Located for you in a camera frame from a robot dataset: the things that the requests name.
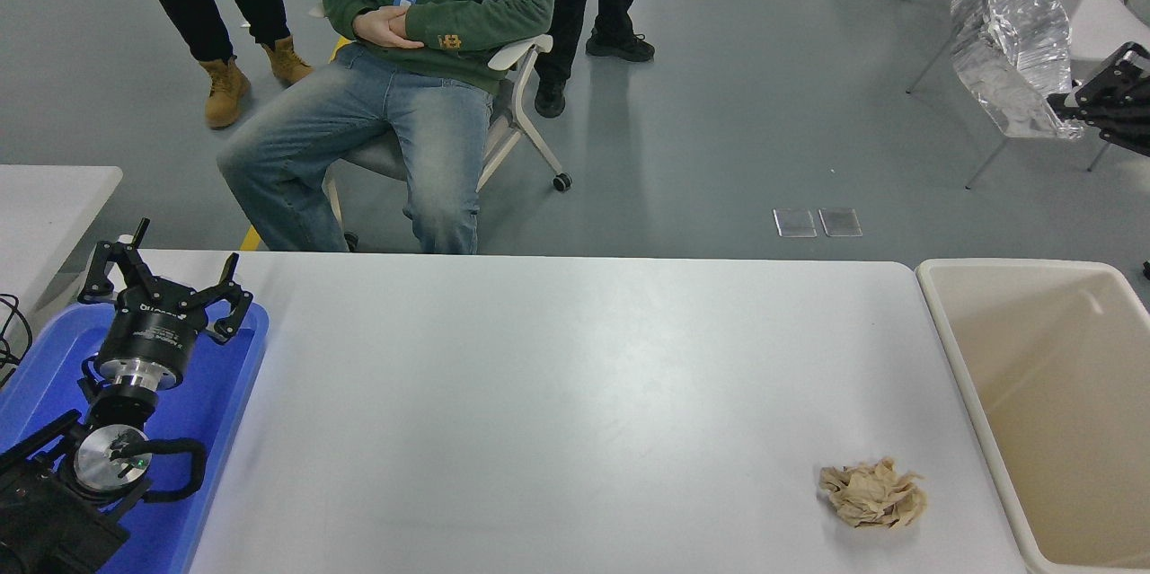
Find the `person's right hand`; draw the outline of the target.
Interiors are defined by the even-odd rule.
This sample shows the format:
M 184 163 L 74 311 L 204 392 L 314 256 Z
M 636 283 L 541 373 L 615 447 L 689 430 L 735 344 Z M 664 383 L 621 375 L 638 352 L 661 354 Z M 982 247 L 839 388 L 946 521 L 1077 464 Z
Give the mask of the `person's right hand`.
M 394 37 L 385 25 L 382 6 L 375 10 L 358 14 L 353 20 L 353 32 L 358 40 L 374 43 L 382 49 L 423 49 L 424 43 Z

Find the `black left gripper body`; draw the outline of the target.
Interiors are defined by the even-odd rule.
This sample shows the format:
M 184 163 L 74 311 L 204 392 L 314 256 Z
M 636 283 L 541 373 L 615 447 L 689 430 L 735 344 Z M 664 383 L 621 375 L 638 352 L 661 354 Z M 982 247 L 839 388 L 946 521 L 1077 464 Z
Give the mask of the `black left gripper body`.
M 103 378 L 148 370 L 152 378 L 184 378 L 199 332 L 207 326 L 204 305 L 178 309 L 194 290 L 123 290 L 116 296 L 110 332 L 97 353 L 97 370 Z

